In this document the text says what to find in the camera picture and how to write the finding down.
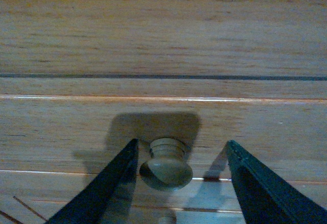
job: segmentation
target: light brown wood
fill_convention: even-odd
[[[326,103],[35,98],[0,100],[1,169],[98,173],[132,138],[169,136],[192,147],[195,177],[218,177],[217,156],[234,139],[287,180],[327,180]]]
[[[0,78],[0,94],[325,99],[327,84],[277,80]]]
[[[129,140],[141,164],[166,136],[194,178],[166,193],[138,176],[129,223],[245,223],[230,139],[326,208],[326,3],[0,0],[0,210],[43,223],[12,196],[49,218]]]
[[[326,0],[0,0],[1,73],[326,76]]]

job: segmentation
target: wood grain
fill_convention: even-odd
[[[164,99],[3,99],[1,169],[98,173],[132,138],[188,143],[195,177],[219,177],[235,139],[286,180],[326,181],[325,103]],[[229,177],[224,171],[220,177]]]
[[[326,76],[326,0],[0,0],[1,73]]]
[[[0,78],[0,94],[325,99],[327,84],[278,80]]]
[[[16,195],[25,203],[29,201],[67,202],[95,177],[95,175],[2,172],[6,183],[3,196]],[[302,194],[319,205],[327,207],[327,184],[291,182]],[[231,182],[192,180],[186,187],[174,192],[149,188],[138,177],[132,201],[133,207],[152,209],[184,209],[187,211],[240,212],[240,206]]]

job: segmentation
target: horizontal groove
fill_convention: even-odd
[[[93,102],[241,102],[282,104],[327,104],[327,99],[266,99],[218,97],[144,97],[144,96],[61,96],[61,95],[0,95],[3,100],[56,100]]]
[[[0,78],[107,78],[107,79],[205,79],[253,81],[327,81],[327,76],[244,76],[244,75],[147,75],[147,74],[19,74],[0,73]]]
[[[67,204],[67,201],[55,201],[55,200],[40,200],[31,199],[29,201],[38,203],[53,203],[53,204]],[[203,208],[167,208],[167,207],[157,207],[157,206],[139,206],[131,205],[133,208],[137,209],[151,209],[151,210],[174,210],[174,211],[190,211],[190,212],[214,212],[214,213],[226,213],[226,214],[242,214],[242,211],[234,210],[218,210],[218,209],[203,209]]]
[[[1,173],[34,173],[34,174],[53,174],[53,175],[75,175],[75,176],[96,176],[97,173],[74,173],[74,172],[51,172],[51,171],[30,171],[30,170],[6,170],[1,169]],[[231,182],[230,178],[203,178],[203,177],[193,177],[193,181],[201,182]],[[317,181],[287,181],[291,185],[327,185],[327,182],[317,182]]]

